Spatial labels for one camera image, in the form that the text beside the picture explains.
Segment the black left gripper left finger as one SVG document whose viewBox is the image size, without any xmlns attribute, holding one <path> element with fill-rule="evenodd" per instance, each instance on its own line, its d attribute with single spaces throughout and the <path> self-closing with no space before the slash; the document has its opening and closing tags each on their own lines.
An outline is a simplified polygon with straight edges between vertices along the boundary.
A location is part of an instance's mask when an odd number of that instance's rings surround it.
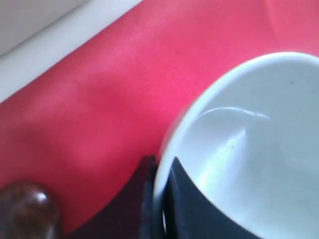
<svg viewBox="0 0 319 239">
<path fill-rule="evenodd" d="M 143 157 L 122 190 L 92 219 L 67 239 L 150 239 L 154 180 L 153 155 Z"/>
</svg>

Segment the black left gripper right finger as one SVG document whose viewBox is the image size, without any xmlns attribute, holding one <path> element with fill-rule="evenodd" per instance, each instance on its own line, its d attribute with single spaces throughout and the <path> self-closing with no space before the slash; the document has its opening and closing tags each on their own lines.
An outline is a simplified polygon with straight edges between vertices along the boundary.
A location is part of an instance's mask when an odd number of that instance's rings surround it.
<svg viewBox="0 0 319 239">
<path fill-rule="evenodd" d="M 170 169 L 164 190 L 166 239 L 257 239 L 236 224 L 198 190 L 178 158 Z"/>
</svg>

